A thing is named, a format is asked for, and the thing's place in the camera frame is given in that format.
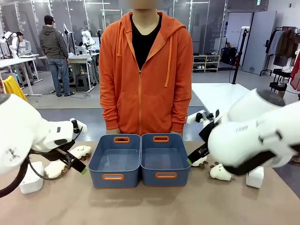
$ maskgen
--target white desk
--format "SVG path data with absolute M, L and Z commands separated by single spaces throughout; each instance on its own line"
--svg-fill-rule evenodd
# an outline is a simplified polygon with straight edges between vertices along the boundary
M 4 67 L 11 68 L 11 66 L 21 64 L 21 66 L 23 68 L 23 72 L 24 72 L 25 77 L 26 77 L 26 81 L 27 81 L 27 84 L 28 84 L 29 92 L 30 92 L 30 94 L 26 95 L 26 96 L 42 96 L 40 94 L 34 94 L 33 93 L 32 87 L 31 87 L 31 84 L 30 84 L 30 80 L 29 80 L 29 77 L 28 77 L 28 73 L 27 73 L 27 70 L 26 70 L 26 66 L 29 67 L 28 62 L 32 61 L 33 65 L 34 65 L 35 72 L 37 73 L 37 69 L 35 67 L 34 60 L 36 60 L 36 59 L 35 58 L 25 58 L 25 59 L 0 60 L 0 68 L 4 68 Z
M 227 112 L 229 108 L 250 90 L 240 84 L 193 83 L 192 90 L 210 113 Z
M 21 55 L 20 58 L 33 58 L 39 56 L 39 54 L 31 54 L 31 55 Z
M 21 55 L 20 58 L 36 58 L 36 56 L 39 56 L 39 54 L 31 54 L 31 55 Z M 39 79 L 38 77 L 38 73 L 37 73 L 37 68 L 36 68 L 36 64 L 34 61 L 33 62 L 33 67 L 35 69 L 35 72 L 36 72 L 36 76 L 37 76 L 37 80 L 34 81 L 34 83 L 37 83 L 37 82 L 40 82 L 42 81 L 43 79 Z
M 90 93 L 95 88 L 94 86 L 91 85 L 91 81 L 90 81 L 90 69 L 89 69 L 88 62 L 91 61 L 90 60 L 91 57 L 96 56 L 96 55 L 99 55 L 99 53 L 92 53 L 91 55 L 90 54 L 73 55 L 73 56 L 69 56 L 69 58 L 68 58 L 70 64 L 73 63 L 73 64 L 85 64 L 86 65 L 87 73 L 88 73 L 88 81 L 89 81 L 89 90 L 87 91 L 87 93 Z M 46 60 L 47 57 L 46 56 L 42 56 L 42 57 L 39 57 L 39 59 Z

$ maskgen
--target person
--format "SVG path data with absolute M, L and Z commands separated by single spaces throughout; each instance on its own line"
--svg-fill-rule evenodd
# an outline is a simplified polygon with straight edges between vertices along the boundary
M 192 39 L 182 23 L 157 12 L 151 1 L 139 2 L 144 5 L 102 35 L 100 104 L 106 132 L 182 135 L 192 97 Z
M 45 26 L 39 34 L 40 46 L 47 56 L 50 72 L 53 79 L 56 96 L 61 97 L 59 73 L 61 74 L 65 96 L 74 95 L 70 91 L 70 81 L 68 73 L 68 50 L 63 36 L 54 28 L 54 18 L 50 15 L 44 17 Z
M 26 55 L 26 54 L 30 55 L 30 54 L 32 54 L 30 41 L 24 39 L 23 33 L 16 32 L 16 34 L 18 35 L 19 41 L 20 41 L 19 42 L 19 50 L 18 50 L 19 55 Z M 33 76 L 31 78 L 32 79 L 37 79 L 37 75 L 35 74 L 35 69 L 34 69 L 34 66 L 33 66 L 33 62 L 29 61 L 28 66 L 29 67 L 26 66 L 28 75 L 32 74 Z
M 20 40 L 18 53 L 21 55 L 32 54 L 30 41 L 24 39 L 23 38 L 24 35 L 21 32 L 17 32 L 17 35 L 19 36 L 19 40 Z

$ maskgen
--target white door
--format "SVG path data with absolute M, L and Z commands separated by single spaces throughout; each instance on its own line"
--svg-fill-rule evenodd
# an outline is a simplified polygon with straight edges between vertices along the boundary
M 276 14 L 277 11 L 254 13 L 243 71 L 259 75 L 264 69 L 267 59 L 266 41 L 274 30 Z

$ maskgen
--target hoodie hood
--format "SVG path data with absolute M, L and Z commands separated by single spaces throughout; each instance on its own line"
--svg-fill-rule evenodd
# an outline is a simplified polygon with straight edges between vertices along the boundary
M 121 18 L 121 27 L 124 27 L 125 33 L 132 32 L 130 15 L 132 12 L 126 13 Z M 157 12 L 157 14 L 162 15 L 162 22 L 160 32 L 163 35 L 164 39 L 167 40 L 170 36 L 172 36 L 176 31 L 181 28 L 186 28 L 185 25 L 180 23 L 175 18 L 169 17 L 164 12 Z
M 44 25 L 42 29 L 42 33 L 45 35 L 49 35 L 50 33 L 55 32 L 55 28 Z

